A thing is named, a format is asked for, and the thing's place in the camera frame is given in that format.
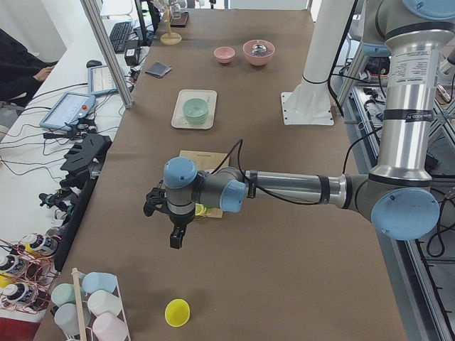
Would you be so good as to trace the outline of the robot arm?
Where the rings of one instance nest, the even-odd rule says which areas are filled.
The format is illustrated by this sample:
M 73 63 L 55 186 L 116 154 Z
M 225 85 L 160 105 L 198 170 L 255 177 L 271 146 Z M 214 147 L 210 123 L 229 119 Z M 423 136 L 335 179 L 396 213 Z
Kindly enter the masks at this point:
M 335 205 L 361 214 L 389 238 L 413 240 L 430 232 L 439 205 L 425 171 L 442 47 L 454 37 L 453 1 L 367 1 L 363 39 L 384 43 L 391 54 L 378 162 L 367 175 L 327 177 L 198 170 L 184 157 L 164 166 L 162 210 L 181 247 L 196 204 L 238 212 L 245 198 L 264 193 L 295 205 Z

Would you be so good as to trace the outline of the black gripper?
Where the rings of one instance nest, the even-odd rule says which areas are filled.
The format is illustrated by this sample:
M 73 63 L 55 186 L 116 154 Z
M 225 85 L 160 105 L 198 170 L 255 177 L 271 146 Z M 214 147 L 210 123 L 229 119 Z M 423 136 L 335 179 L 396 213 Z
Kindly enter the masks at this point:
M 173 231 L 170 235 L 170 247 L 172 249 L 180 249 L 183 246 L 186 228 L 195 219 L 196 209 L 190 207 L 185 213 L 174 212 L 171 208 L 168 210 L 170 220 L 174 224 Z

